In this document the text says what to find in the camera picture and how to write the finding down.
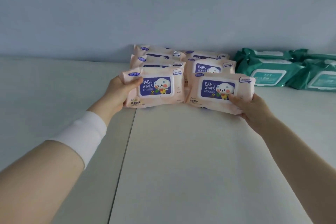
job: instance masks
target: white sleeve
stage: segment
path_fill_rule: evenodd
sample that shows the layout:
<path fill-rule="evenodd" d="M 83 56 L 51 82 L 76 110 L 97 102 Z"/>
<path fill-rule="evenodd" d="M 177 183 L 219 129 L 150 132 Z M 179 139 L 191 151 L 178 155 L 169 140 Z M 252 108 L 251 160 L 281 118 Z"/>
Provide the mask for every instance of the white sleeve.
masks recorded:
<path fill-rule="evenodd" d="M 82 158 L 84 169 L 106 134 L 105 122 L 94 112 L 85 114 L 49 140 L 58 141 L 72 148 Z"/>

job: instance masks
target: blue wall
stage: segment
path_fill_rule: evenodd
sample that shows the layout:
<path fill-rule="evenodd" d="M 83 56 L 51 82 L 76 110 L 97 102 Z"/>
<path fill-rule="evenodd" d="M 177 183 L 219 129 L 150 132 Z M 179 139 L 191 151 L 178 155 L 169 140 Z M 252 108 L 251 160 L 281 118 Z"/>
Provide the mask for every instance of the blue wall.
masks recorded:
<path fill-rule="evenodd" d="M 0 55 L 128 62 L 133 43 L 336 52 L 336 0 L 0 0 Z"/>

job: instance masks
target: green wipes package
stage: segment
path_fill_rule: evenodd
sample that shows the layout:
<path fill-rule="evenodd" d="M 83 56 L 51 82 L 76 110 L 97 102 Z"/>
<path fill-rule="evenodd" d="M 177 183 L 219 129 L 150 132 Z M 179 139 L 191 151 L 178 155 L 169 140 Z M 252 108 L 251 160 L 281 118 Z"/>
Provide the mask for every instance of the green wipes package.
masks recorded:
<path fill-rule="evenodd" d="M 261 58 L 261 59 L 282 59 L 290 60 L 292 56 L 289 51 L 286 52 L 258 52 L 249 48 L 243 48 L 241 51 L 237 51 L 234 61 L 239 64 L 246 57 L 249 58 Z"/>
<path fill-rule="evenodd" d="M 299 49 L 291 51 L 291 55 L 295 61 L 303 62 L 305 59 L 319 59 L 319 60 L 336 60 L 336 54 L 333 53 L 317 53 L 308 49 Z"/>
<path fill-rule="evenodd" d="M 301 66 L 288 60 L 245 58 L 236 73 L 243 73 L 256 79 L 255 86 L 285 86 Z"/>
<path fill-rule="evenodd" d="M 321 90 L 336 92 L 336 61 L 306 59 L 301 69 L 287 86 L 298 90 Z"/>

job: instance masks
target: hand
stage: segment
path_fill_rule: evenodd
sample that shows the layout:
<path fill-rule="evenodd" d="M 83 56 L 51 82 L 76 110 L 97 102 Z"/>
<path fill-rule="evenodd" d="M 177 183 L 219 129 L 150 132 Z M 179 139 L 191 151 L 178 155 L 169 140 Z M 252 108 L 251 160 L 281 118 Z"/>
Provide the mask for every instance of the hand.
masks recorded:
<path fill-rule="evenodd" d="M 255 93 L 250 102 L 246 102 L 232 94 L 229 94 L 229 100 L 243 110 L 243 113 L 239 114 L 239 116 L 246 120 L 247 124 L 258 134 L 261 133 L 263 126 L 266 125 L 269 119 L 275 118 L 265 101 Z"/>
<path fill-rule="evenodd" d="M 128 93 L 139 86 L 142 81 L 143 78 L 140 77 L 128 84 L 123 84 L 119 76 L 114 77 L 105 94 L 87 110 L 99 115 L 107 126 L 112 116 L 123 108 Z"/>

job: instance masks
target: cartoon character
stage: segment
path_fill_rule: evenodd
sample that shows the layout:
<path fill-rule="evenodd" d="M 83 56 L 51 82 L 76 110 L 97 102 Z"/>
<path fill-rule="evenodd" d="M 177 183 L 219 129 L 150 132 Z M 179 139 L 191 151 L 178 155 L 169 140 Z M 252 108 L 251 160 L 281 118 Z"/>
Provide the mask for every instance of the cartoon character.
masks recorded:
<path fill-rule="evenodd" d="M 156 92 L 160 91 L 161 94 L 167 94 L 166 91 L 170 87 L 170 81 L 165 78 L 159 78 L 156 82 L 154 82 L 154 88 L 156 88 Z"/>
<path fill-rule="evenodd" d="M 207 69 L 207 73 L 220 73 L 221 71 L 218 68 L 210 67 Z"/>
<path fill-rule="evenodd" d="M 233 94 L 235 88 L 227 82 L 223 82 L 216 87 L 217 96 L 221 96 L 222 99 L 228 100 L 228 94 Z"/>

